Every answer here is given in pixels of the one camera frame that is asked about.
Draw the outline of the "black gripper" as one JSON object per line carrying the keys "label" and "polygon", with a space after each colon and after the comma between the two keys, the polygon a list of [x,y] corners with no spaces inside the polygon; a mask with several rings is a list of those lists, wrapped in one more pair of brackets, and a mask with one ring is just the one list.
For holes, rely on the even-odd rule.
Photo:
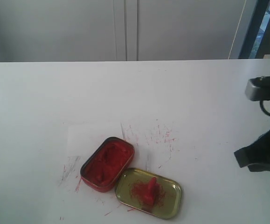
{"label": "black gripper", "polygon": [[238,149],[234,156],[240,168],[250,172],[270,172],[270,130],[249,146]]}

